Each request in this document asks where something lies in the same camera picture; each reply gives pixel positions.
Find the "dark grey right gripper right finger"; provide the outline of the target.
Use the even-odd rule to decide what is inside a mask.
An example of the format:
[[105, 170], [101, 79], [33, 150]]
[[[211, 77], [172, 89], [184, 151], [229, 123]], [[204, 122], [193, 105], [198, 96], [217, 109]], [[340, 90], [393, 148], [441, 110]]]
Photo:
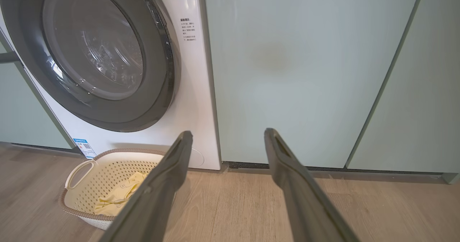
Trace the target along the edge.
[[271, 176], [282, 189], [295, 242], [358, 242], [351, 227], [276, 129], [264, 143]]

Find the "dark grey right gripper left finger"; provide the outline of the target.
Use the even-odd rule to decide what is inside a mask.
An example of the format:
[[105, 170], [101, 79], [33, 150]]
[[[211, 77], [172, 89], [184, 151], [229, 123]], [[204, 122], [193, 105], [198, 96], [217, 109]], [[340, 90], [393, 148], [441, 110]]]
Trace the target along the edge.
[[174, 196], [186, 179], [192, 143], [191, 131], [179, 134], [163, 159], [144, 179], [100, 241], [163, 241]]

